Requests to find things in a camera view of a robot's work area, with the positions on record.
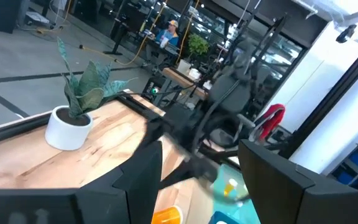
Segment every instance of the snake plant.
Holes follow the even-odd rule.
[[[109,98],[123,90],[128,81],[115,80],[108,82],[111,64],[101,66],[98,63],[89,61],[89,64],[78,80],[71,72],[67,62],[67,53],[63,41],[57,39],[58,49],[62,56],[70,77],[64,75],[66,81],[64,88],[65,96],[69,103],[69,116],[77,118],[85,113],[101,107]]]

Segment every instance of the person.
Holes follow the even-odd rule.
[[[158,35],[154,38],[154,41],[160,44],[164,39],[168,39],[169,44],[177,46],[179,41],[177,28],[178,28],[178,22],[175,20],[170,21],[168,29],[162,30],[160,33],[158,33]],[[152,46],[146,45],[146,61],[143,63],[142,65],[143,67],[147,67],[151,64],[152,51],[153,51]],[[165,54],[160,53],[158,55],[155,65],[159,66],[166,59],[166,57],[167,56]]]

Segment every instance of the camera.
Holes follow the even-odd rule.
[[[339,34],[339,36],[336,38],[336,42],[343,44],[346,41],[348,41],[354,34],[354,29],[356,28],[356,25],[350,25],[348,28],[346,28],[346,30],[344,30],[343,32],[341,32],[341,34]]]

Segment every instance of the gray floor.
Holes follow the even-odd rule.
[[[67,45],[68,62],[73,71],[83,71],[89,60],[112,63],[113,68],[136,67],[143,62],[138,58],[130,65],[120,65],[111,58],[79,49],[78,46],[82,44],[98,51],[111,50],[114,42],[78,19],[69,16],[68,20],[71,24],[58,34],[39,35],[33,30],[19,29],[13,34],[0,32],[0,78],[67,72],[57,50],[56,36]],[[120,47],[119,51],[124,54],[117,57],[119,61],[128,62],[134,57],[133,53],[124,48]],[[137,78],[127,87],[140,92],[150,78],[148,72],[141,68],[111,72],[112,80],[135,77]],[[64,80],[61,77],[13,82],[0,80],[0,124],[20,119],[23,115],[15,114],[6,105],[18,108],[24,114],[33,115],[66,104],[63,86]]]

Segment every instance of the green plant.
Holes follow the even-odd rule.
[[[89,61],[80,80],[77,80],[67,62],[65,44],[60,38],[57,39],[57,43],[60,55],[70,73],[70,78],[64,75],[63,78],[66,81],[64,92],[69,104],[68,115],[71,118],[78,118],[87,112],[98,109],[110,97],[123,90],[128,83],[128,81],[108,82],[111,64],[100,66],[92,61]]]
[[[208,52],[208,49],[209,44],[204,38],[200,37],[197,34],[191,34],[189,36],[189,58],[194,55],[200,56],[202,54],[205,54],[206,52]]]

